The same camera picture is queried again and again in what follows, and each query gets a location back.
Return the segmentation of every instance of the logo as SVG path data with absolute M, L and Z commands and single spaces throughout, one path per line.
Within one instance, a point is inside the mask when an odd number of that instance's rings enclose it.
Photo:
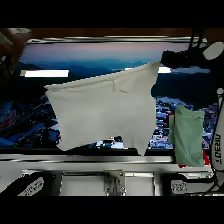
M 215 160 L 222 165 L 220 141 L 221 135 L 215 134 Z

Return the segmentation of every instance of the metal bracket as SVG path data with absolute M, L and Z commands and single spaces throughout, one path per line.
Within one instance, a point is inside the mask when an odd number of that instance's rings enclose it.
M 123 170 L 105 172 L 104 188 L 107 196 L 125 196 L 125 173 Z

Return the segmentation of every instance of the green cloth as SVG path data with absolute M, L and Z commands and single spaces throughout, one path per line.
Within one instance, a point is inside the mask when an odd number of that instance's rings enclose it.
M 178 106 L 175 117 L 169 117 L 170 144 L 175 145 L 175 156 L 178 164 L 190 167 L 204 166 L 202 151 L 203 111 L 191 111 Z

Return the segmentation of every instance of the white cloth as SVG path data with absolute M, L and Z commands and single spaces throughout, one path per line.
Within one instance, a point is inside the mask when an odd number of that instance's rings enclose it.
M 144 155 L 156 128 L 151 88 L 160 62 L 131 70 L 45 86 L 59 123 L 61 150 L 112 136 Z

